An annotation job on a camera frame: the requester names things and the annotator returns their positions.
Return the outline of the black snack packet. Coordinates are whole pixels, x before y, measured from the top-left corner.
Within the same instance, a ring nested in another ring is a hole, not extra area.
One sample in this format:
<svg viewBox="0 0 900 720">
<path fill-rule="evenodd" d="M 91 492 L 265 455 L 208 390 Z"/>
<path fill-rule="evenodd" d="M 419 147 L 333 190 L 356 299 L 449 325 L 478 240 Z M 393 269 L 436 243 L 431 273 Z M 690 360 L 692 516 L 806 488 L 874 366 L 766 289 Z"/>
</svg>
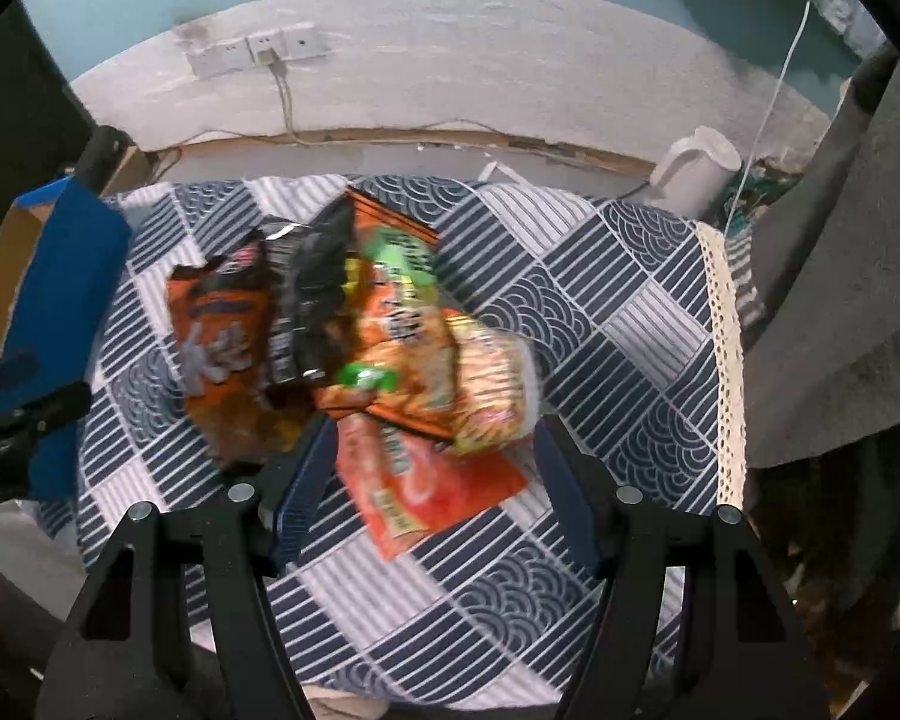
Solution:
<svg viewBox="0 0 900 720">
<path fill-rule="evenodd" d="M 272 383 L 325 382 L 347 351 L 338 322 L 346 304 L 347 255 L 354 247 L 352 200 L 346 195 L 331 200 L 308 223 L 271 216 L 258 231 L 272 273 Z"/>
</svg>

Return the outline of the dark grey fabric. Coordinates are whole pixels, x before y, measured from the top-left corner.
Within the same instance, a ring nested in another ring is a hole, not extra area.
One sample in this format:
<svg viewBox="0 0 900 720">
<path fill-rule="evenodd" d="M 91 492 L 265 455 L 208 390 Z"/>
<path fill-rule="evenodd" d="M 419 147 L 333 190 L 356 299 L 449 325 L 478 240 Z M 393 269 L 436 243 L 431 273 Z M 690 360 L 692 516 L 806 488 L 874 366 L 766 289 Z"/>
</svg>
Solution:
<svg viewBox="0 0 900 720">
<path fill-rule="evenodd" d="M 900 57 L 859 66 L 802 178 L 741 241 L 748 463 L 900 423 Z"/>
</svg>

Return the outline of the blue cardboard box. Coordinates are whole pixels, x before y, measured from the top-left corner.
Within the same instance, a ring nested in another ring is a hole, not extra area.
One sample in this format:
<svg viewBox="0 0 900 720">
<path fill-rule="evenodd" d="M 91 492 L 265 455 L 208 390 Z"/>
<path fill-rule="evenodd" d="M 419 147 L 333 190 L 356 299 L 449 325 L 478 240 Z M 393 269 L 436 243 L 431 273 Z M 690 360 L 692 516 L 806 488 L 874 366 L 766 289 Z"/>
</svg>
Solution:
<svg viewBox="0 0 900 720">
<path fill-rule="evenodd" d="M 76 494 L 77 433 L 131 228 L 73 177 L 24 193 L 0 227 L 0 359 L 38 371 L 0 392 L 0 504 Z"/>
</svg>

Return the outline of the white wall socket strip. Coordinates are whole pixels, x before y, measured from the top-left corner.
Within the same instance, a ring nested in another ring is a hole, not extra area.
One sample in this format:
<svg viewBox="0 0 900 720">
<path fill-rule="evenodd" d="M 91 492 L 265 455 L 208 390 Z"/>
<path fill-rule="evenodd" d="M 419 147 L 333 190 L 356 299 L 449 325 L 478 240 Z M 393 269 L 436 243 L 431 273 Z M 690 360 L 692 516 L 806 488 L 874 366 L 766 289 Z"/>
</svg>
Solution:
<svg viewBox="0 0 900 720">
<path fill-rule="evenodd" d="M 308 62 L 328 54 L 328 39 L 318 26 L 302 21 L 188 50 L 187 60 L 196 78 L 212 78 L 279 62 Z"/>
</svg>

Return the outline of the navy patterned tablecloth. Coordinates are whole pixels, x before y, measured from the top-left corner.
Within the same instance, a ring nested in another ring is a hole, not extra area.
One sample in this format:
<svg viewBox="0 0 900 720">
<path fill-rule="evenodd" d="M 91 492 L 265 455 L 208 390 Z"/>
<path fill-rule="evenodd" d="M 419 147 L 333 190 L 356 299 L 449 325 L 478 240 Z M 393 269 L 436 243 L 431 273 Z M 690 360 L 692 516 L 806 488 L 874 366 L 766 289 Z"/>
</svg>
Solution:
<svg viewBox="0 0 900 720">
<path fill-rule="evenodd" d="M 79 491 L 38 507 L 45 533 L 71 535 L 92 562 L 133 502 L 186 509 L 219 491 L 183 411 L 167 278 L 269 216 L 310 220 L 348 187 L 323 174 L 116 197 L 134 236 L 92 366 Z M 437 232 L 442 288 L 532 344 L 546 403 L 619 483 L 693 514 L 740 500 L 738 327 L 712 229 L 559 188 L 398 176 L 359 188 Z M 538 483 L 395 559 L 331 483 L 301 561 L 268 589 L 304 683 L 457 710 L 554 704 L 600 593 Z"/>
</svg>

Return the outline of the orange squid snack bag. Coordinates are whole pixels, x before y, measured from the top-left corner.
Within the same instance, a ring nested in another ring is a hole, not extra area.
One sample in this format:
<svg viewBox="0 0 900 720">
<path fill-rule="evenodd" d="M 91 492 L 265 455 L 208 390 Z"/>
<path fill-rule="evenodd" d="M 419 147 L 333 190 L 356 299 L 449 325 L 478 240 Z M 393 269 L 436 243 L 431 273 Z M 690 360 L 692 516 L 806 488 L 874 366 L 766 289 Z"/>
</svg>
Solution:
<svg viewBox="0 0 900 720">
<path fill-rule="evenodd" d="M 289 450 L 315 413 L 307 387 L 271 371 L 274 286 L 258 239 L 167 278 L 185 411 L 221 468 Z"/>
</svg>

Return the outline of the red orange snack bag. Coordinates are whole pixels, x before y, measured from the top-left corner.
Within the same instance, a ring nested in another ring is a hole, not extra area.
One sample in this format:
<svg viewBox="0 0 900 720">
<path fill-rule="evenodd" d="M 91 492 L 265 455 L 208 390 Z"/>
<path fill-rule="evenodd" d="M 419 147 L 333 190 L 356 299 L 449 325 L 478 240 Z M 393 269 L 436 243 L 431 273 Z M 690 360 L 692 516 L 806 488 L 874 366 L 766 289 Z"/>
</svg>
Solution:
<svg viewBox="0 0 900 720">
<path fill-rule="evenodd" d="M 362 413 L 336 427 L 336 473 L 385 561 L 526 486 L 499 450 L 460 455 Z"/>
</svg>

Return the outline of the orange green cracker bag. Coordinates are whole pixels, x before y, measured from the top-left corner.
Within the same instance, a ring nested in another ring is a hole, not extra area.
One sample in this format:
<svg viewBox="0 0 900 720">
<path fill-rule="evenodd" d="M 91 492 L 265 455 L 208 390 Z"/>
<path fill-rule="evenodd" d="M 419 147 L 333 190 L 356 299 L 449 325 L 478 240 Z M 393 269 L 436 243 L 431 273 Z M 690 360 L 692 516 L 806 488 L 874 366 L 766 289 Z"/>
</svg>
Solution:
<svg viewBox="0 0 900 720">
<path fill-rule="evenodd" d="M 432 440 L 453 439 L 458 346 L 432 270 L 439 236 L 348 187 L 354 252 L 347 255 L 347 349 L 317 405 L 341 419 L 356 411 Z"/>
</svg>

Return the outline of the white electric kettle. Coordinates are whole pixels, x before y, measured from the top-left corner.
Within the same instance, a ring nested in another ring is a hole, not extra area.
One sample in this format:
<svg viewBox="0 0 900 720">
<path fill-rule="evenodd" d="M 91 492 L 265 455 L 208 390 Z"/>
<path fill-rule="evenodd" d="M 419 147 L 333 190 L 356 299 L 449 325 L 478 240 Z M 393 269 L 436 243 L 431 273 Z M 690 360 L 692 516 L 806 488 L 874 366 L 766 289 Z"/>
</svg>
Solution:
<svg viewBox="0 0 900 720">
<path fill-rule="evenodd" d="M 656 163 L 649 203 L 673 215 L 703 220 L 742 165 L 738 149 L 723 133 L 701 125 L 676 140 Z"/>
</svg>

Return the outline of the yellow red cracker pack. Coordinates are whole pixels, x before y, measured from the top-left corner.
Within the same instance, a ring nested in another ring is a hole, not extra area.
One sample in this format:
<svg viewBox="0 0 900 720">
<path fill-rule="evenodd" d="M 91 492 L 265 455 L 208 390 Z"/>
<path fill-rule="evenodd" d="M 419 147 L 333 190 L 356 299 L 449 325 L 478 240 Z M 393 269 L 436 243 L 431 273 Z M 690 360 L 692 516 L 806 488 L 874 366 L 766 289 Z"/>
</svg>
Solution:
<svg viewBox="0 0 900 720">
<path fill-rule="evenodd" d="M 457 345 L 455 449 L 474 454 L 526 439 L 541 411 L 532 344 L 458 310 L 445 309 L 443 318 Z"/>
</svg>

